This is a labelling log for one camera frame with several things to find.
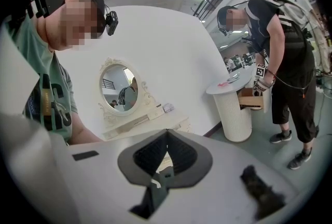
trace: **black t-shirt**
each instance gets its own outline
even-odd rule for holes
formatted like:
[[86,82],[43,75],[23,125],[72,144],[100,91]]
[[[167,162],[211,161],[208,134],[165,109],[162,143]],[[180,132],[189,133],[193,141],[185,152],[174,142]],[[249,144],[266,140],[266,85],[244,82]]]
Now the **black t-shirt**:
[[300,27],[292,21],[283,20],[284,13],[276,5],[266,0],[249,0],[245,8],[250,19],[250,32],[256,52],[264,49],[270,55],[270,34],[267,26],[277,14],[285,34],[285,52],[277,75],[287,78],[305,74],[314,69],[311,46],[306,41]]

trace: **green t-shirt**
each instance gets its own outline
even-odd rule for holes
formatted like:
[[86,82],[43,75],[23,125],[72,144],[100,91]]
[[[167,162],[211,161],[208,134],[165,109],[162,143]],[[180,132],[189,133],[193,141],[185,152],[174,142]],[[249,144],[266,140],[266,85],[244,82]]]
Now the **green t-shirt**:
[[49,51],[28,16],[18,29],[9,26],[7,29],[19,51],[39,74],[23,114],[68,141],[72,136],[72,111],[77,113],[68,72],[60,65],[55,52]]

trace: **white curved wall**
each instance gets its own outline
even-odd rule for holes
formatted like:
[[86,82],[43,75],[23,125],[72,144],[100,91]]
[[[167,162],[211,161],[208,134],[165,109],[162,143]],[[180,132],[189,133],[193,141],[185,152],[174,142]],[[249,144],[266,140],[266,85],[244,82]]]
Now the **white curved wall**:
[[104,33],[99,40],[79,51],[58,52],[68,70],[76,104],[83,123],[96,135],[104,131],[96,79],[105,60],[129,63],[147,82],[149,91],[162,103],[172,103],[189,116],[192,128],[205,134],[220,122],[207,87],[222,75],[225,64],[204,26],[193,16],[164,8],[122,6],[117,12],[115,34]]

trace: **ornate mirror frame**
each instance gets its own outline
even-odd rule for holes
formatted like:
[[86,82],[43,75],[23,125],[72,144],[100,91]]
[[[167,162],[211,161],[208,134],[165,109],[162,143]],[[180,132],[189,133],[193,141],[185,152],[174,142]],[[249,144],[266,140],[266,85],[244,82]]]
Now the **ornate mirror frame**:
[[[113,66],[122,65],[128,68],[134,75],[137,86],[138,96],[135,105],[127,111],[118,111],[112,108],[106,98],[103,95],[102,79],[104,74]],[[107,58],[105,63],[100,68],[99,73],[99,91],[101,96],[101,103],[98,103],[101,110],[104,112],[104,120],[108,123],[108,126],[114,126],[116,124],[124,124],[131,122],[142,115],[145,115],[149,109],[156,107],[157,103],[153,96],[147,91],[147,85],[145,81],[142,81],[139,74],[128,63],[118,59]]]

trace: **gray floor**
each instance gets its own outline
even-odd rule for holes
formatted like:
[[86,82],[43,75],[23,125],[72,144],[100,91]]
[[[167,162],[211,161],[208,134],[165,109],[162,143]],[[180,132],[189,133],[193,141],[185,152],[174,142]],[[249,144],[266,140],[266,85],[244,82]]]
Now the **gray floor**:
[[[332,94],[329,94],[328,90],[325,90],[325,94],[332,97]],[[266,114],[262,110],[252,111],[253,130],[250,138],[242,143],[233,144],[279,171],[298,191],[308,191],[308,189],[315,188],[332,158],[332,135],[328,135],[332,134],[332,99],[325,97],[323,101],[323,98],[324,95],[317,92],[315,109],[316,124],[318,123],[322,102],[323,107],[319,124],[320,132],[315,139],[311,159],[298,170],[292,171],[286,167],[295,154],[302,150],[302,143],[297,139],[292,119],[289,120],[290,129],[293,132],[292,140],[287,143],[271,144],[269,143],[270,136],[280,132],[279,126],[272,123],[271,111]],[[222,128],[210,138],[230,143],[225,138]]]

